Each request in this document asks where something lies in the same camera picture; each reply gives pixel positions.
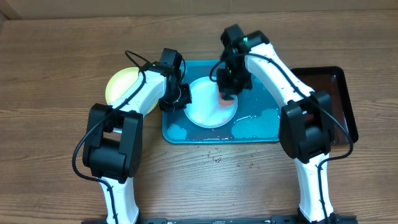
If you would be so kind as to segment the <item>yellow plate top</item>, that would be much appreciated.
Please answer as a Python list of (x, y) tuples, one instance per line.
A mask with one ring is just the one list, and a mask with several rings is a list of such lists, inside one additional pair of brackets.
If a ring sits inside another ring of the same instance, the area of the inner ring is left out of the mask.
[[(145, 71), (146, 80), (142, 88), (130, 99), (121, 111), (135, 111), (146, 116), (164, 93), (165, 78), (157, 72)], [(142, 84), (143, 75), (137, 67), (129, 67), (115, 73), (109, 80), (105, 98), (108, 105), (116, 109)]]

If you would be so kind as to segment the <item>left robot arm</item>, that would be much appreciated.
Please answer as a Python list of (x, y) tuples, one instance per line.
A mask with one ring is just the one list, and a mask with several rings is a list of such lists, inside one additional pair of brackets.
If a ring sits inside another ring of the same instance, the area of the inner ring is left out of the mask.
[[(73, 153), (73, 170), (82, 179), (100, 183), (108, 210), (102, 223), (139, 223), (133, 178), (142, 159), (143, 121), (153, 105), (173, 113), (192, 102), (183, 83), (185, 61), (176, 50), (165, 48), (160, 60), (140, 66), (137, 80), (108, 105), (94, 104), (89, 112), (86, 134)], [(87, 176), (75, 164), (82, 150)]]

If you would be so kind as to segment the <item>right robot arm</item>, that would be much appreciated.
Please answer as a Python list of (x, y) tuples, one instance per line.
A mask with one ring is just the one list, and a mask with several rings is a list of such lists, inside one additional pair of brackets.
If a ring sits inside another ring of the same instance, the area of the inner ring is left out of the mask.
[(328, 192), (327, 159), (335, 139), (331, 98), (301, 82), (259, 30), (245, 35), (238, 25), (224, 30), (224, 69), (216, 70), (221, 99), (252, 88), (255, 76), (280, 108), (279, 142), (294, 160), (300, 186), (301, 223), (337, 223)]

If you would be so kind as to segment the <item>light blue plate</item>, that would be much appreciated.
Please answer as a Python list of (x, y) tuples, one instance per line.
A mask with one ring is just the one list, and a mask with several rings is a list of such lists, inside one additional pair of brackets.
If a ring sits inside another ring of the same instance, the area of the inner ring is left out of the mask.
[(236, 114), (238, 97), (232, 95), (235, 103), (221, 106), (218, 103), (219, 91), (216, 82), (208, 77), (201, 77), (190, 84), (192, 103), (184, 109), (187, 118), (202, 128), (218, 128), (228, 123)]

